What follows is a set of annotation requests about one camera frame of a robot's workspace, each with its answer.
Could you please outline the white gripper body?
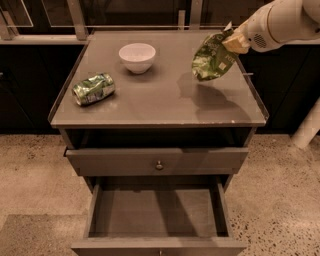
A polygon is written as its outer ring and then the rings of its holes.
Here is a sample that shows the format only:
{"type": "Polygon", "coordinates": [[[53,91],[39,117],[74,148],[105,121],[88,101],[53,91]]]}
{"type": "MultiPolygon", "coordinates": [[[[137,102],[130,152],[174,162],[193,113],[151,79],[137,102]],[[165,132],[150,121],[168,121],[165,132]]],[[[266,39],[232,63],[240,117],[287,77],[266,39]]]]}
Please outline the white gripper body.
{"type": "Polygon", "coordinates": [[[267,52],[282,46],[270,32],[269,14],[272,8],[272,4],[264,5],[238,27],[250,47],[257,52],[267,52]]]}

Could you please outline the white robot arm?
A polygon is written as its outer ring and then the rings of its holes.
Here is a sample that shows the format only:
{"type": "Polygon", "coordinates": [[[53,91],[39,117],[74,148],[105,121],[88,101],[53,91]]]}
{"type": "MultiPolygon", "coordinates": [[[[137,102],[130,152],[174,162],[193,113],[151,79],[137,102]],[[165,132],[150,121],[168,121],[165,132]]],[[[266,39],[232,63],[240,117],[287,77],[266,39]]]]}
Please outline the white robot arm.
{"type": "Polygon", "coordinates": [[[320,38],[320,0],[273,0],[223,40],[230,52],[275,50],[286,43],[320,38]]]}

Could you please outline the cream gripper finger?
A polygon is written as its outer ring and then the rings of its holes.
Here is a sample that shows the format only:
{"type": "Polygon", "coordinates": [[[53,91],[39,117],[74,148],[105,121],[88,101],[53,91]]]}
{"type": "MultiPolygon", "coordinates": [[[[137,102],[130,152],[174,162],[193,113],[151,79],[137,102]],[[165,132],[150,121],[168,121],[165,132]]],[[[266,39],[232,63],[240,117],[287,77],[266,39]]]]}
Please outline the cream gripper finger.
{"type": "Polygon", "coordinates": [[[246,54],[250,48],[249,41],[242,33],[232,34],[222,44],[228,51],[236,54],[246,54]]]}

